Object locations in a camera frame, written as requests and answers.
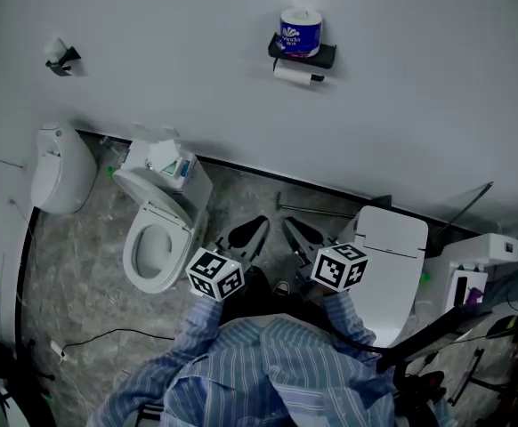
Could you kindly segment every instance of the box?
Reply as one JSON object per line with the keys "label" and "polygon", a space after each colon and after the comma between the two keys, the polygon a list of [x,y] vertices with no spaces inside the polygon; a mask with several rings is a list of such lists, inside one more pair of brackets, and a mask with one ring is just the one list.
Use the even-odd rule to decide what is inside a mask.
{"label": "box", "polygon": [[313,265],[311,280],[337,292],[360,283],[368,266],[369,256],[353,242],[321,248]]}
{"label": "box", "polygon": [[197,294],[220,302],[243,285],[245,279],[241,264],[205,248],[199,248],[186,266],[188,279]]}

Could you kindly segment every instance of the tiled floor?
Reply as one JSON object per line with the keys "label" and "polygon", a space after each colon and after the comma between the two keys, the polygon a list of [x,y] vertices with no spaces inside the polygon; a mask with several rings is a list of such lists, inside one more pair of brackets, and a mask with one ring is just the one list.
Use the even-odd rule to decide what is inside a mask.
{"label": "tiled floor", "polygon": [[[22,298],[22,337],[25,342],[30,338],[36,340],[37,365],[56,377],[47,387],[53,395],[51,408],[59,426],[85,425],[86,417],[104,397],[143,360],[165,352],[169,341],[116,332],[87,345],[69,348],[69,360],[59,365],[49,347],[51,340],[58,344],[81,342],[117,327],[174,337],[184,312],[194,300],[185,278],[175,289],[162,294],[144,294],[128,281],[122,268],[122,252],[138,205],[108,175],[109,166],[117,166],[116,152],[125,146],[112,143],[109,149],[99,146],[95,139],[88,143],[99,162],[91,195],[75,214],[39,215]],[[254,264],[263,269],[271,282],[291,279],[298,267],[280,227],[284,217],[297,213],[276,210],[275,197],[279,191],[285,200],[296,205],[349,214],[360,209],[360,205],[340,197],[282,181],[218,165],[204,164],[204,167],[214,183],[206,241],[214,239],[230,222],[266,215],[271,221],[271,232]],[[303,217],[331,235],[337,234],[348,221],[313,214]],[[470,342],[448,347],[430,366],[446,371],[449,392],[465,371],[477,345],[480,346]],[[496,358],[500,356],[508,361],[508,348],[497,341],[489,346],[494,350],[488,352],[483,365],[497,362],[491,368],[502,374],[505,365]],[[469,423],[482,410],[489,409],[495,399],[489,391],[469,388],[453,411],[460,423]]]}

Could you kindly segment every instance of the toilet paper packaging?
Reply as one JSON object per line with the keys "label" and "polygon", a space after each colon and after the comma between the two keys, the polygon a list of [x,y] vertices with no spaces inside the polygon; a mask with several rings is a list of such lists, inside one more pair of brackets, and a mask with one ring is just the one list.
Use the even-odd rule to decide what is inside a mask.
{"label": "toilet paper packaging", "polygon": [[294,57],[311,57],[320,48],[322,16],[315,11],[289,8],[280,15],[279,49]]}

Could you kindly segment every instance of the person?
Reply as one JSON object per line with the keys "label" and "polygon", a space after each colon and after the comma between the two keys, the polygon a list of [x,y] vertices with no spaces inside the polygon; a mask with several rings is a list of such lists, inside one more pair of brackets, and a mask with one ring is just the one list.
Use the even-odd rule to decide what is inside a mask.
{"label": "person", "polygon": [[[121,426],[154,403],[160,425],[395,425],[396,390],[391,373],[376,372],[379,356],[327,332],[375,341],[348,293],[327,291],[325,316],[252,272],[244,294],[198,299],[171,350],[127,377],[87,425]],[[457,424],[444,401],[433,411],[439,425]]]}

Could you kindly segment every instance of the blue striped shirt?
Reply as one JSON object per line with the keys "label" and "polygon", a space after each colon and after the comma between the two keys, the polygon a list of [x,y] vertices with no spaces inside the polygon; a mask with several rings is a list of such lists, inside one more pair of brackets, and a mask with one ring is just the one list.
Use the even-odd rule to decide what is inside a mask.
{"label": "blue striped shirt", "polygon": [[[356,350],[294,321],[266,327],[249,319],[218,327],[223,304],[202,297],[164,356],[129,376],[91,416],[89,427],[116,427],[139,407],[162,403],[160,425],[395,425],[390,374],[377,355]],[[371,344],[348,293],[326,298],[342,334]],[[455,425],[446,404],[440,425]]]}

